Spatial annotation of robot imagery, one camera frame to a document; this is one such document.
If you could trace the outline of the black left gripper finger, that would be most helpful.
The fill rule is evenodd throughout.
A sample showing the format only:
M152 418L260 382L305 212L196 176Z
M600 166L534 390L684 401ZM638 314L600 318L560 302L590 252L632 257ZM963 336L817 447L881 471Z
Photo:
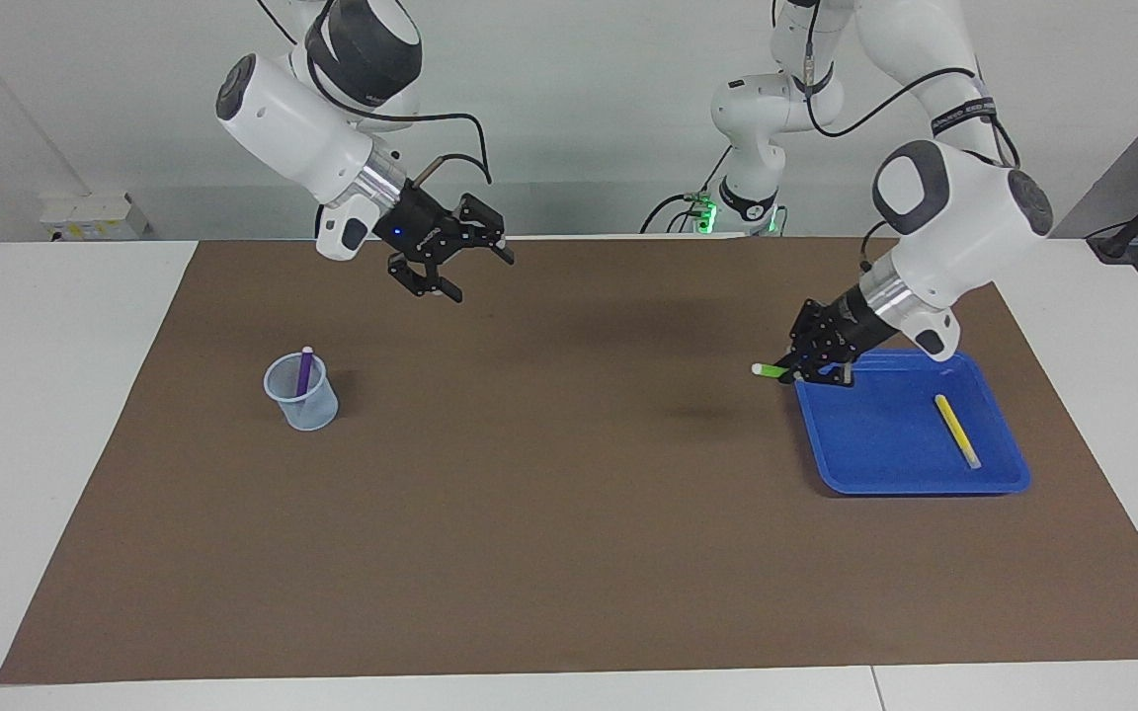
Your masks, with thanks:
M822 301L807 300L790 329L789 350L776 362L784 370L819 370L827 367L831 337L830 321Z
M805 381L853 387L853 346L830 346L805 355Z

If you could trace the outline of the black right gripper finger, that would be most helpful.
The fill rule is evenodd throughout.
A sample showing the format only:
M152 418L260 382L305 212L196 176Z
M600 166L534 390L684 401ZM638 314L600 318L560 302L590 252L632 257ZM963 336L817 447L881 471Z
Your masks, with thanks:
M461 195L460 225L471 246L484 246L508 265L516 264L516 253L506 242L506 225L503 215L475 195Z
M419 274L412 270L411 262L406 257L389 257L389 274L417 296L443 295L452 301L462 301L461 289L450 279L442 276L435 263L428 263L424 273Z

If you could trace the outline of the yellow pen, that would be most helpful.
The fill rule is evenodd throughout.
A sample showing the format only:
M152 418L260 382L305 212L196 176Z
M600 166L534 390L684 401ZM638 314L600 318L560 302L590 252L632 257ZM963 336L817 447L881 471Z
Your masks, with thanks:
M979 454L974 448L974 444L971 441L966 429L962 425L960 419L954 413L951 402L943 392L935 392L935 410L938 410L940 417L945 422L949 435L953 437L954 445L960 450L960 456L965 460L967 468L972 471L978 471L978 469L983 468L983 463L979 458Z

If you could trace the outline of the blue plastic tray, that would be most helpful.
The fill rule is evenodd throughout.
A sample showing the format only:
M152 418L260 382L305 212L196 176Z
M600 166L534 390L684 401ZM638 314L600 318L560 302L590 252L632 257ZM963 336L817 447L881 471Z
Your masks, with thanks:
M967 468L935 410L943 392L983 468ZM819 477L851 496L972 496L1025 491L1031 474L992 387L963 352L875 350L853 387L795 382Z

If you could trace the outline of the translucent plastic cup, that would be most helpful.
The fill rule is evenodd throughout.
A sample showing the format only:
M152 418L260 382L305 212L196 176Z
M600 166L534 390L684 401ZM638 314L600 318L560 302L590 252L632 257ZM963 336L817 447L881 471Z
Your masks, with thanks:
M325 361L313 352L313 370L310 392L303 399L294 397L298 357L300 352L289 353L273 361L263 377L263 390L280 406L284 421L299 432L315 432L333 422L339 411L339 400L328 377Z

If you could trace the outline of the brown table mat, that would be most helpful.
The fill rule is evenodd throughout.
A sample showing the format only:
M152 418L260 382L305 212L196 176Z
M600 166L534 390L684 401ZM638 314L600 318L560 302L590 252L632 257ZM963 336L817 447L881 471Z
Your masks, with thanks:
M456 305L376 246L198 246L0 683L1138 659L1138 532L993 287L960 344L1029 489L866 499L749 370L849 239L516 255ZM306 346L315 432L263 390Z

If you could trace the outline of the white wall socket box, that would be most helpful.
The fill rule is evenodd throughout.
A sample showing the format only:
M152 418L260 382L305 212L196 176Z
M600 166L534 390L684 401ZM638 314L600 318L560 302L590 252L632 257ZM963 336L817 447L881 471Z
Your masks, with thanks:
M40 225L50 240L140 240L152 229L127 193L46 199Z

